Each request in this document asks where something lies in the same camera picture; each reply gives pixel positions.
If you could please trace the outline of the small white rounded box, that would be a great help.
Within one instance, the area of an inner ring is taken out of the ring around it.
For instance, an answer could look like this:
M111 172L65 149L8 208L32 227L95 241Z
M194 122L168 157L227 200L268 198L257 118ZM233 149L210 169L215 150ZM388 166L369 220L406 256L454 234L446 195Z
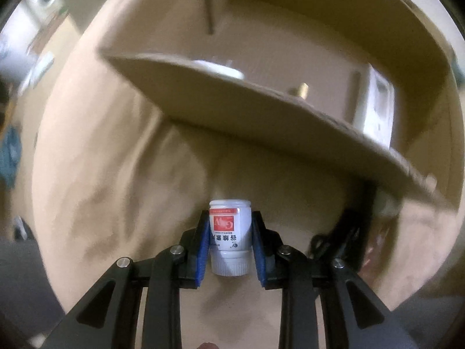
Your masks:
M245 79L245 75L241 71L236 70L227 65L220 65L212 61L206 61L206 60L200 60L200 59L192 60L192 64L193 66L199 68L200 70L203 70L204 72L209 72L217 76L234 79L234 80Z

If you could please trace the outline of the large brown cardboard box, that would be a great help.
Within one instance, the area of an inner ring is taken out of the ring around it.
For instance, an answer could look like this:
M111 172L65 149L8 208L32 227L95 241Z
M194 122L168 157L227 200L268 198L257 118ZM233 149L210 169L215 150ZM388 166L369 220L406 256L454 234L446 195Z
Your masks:
M408 0L115 0L100 54L167 115L457 208L455 78ZM234 80L193 66L212 61ZM353 124L368 64L395 88L390 147ZM301 83L306 100L289 94Z

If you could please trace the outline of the white rectangular device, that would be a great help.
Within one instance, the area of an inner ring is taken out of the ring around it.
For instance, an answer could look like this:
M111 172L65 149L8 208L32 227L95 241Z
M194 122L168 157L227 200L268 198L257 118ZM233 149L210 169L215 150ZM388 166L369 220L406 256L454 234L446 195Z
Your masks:
M368 64L360 78L353 126L384 147L390 147L395 115L395 88Z

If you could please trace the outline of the blue cloth on floor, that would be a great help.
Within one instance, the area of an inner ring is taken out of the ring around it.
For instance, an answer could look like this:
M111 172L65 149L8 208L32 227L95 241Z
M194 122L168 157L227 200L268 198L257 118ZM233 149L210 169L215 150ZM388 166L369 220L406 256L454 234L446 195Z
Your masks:
M15 127L8 127L1 141L0 171L8 189L15 187L17 171L21 163L21 136Z

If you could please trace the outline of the white red label bottle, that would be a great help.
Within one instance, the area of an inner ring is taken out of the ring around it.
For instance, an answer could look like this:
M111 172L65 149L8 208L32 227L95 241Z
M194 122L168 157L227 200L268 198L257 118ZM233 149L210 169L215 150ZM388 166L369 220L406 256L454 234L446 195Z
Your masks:
M213 274L242 277L251 267L251 202L210 201L210 261Z

